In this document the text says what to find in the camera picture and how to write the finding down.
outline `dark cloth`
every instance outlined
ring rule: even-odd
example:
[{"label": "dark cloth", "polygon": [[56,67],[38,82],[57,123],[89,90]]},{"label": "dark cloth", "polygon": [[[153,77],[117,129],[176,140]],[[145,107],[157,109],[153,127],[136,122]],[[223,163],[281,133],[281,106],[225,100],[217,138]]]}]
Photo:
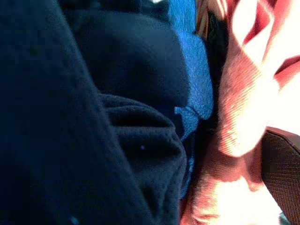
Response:
[{"label": "dark cloth", "polygon": [[140,15],[65,10],[95,85],[105,94],[171,109],[188,103],[188,74],[176,33]]},{"label": "dark cloth", "polygon": [[[112,40],[82,36],[97,45],[89,48],[97,66],[91,70],[95,85],[56,1],[1,2],[0,224],[178,224],[186,158],[174,125],[149,106],[97,89],[106,81],[119,93],[141,91],[133,85],[137,79],[150,90],[145,102],[185,105],[178,41],[168,29],[156,33],[165,34],[159,43],[156,36],[143,45],[120,39],[126,23],[117,30],[113,13],[106,15],[103,32],[111,25]],[[135,41],[147,37],[142,25],[137,30]],[[133,48],[122,55],[124,47],[113,38]],[[103,57],[118,71],[108,73],[113,64],[91,60],[107,46],[112,53]],[[122,65],[122,56],[132,57],[132,64]],[[147,76],[149,69],[154,76]],[[117,75],[129,85],[113,78]],[[129,97],[141,98],[134,91]]]}]

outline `pink fabric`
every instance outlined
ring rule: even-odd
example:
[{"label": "pink fabric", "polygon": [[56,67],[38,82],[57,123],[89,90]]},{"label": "pink fabric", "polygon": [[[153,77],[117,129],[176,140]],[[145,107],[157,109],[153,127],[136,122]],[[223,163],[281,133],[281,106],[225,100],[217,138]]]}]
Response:
[{"label": "pink fabric", "polygon": [[217,135],[181,224],[278,225],[280,209],[260,176],[260,139],[282,96],[298,105],[300,1],[240,0],[227,12]]}]

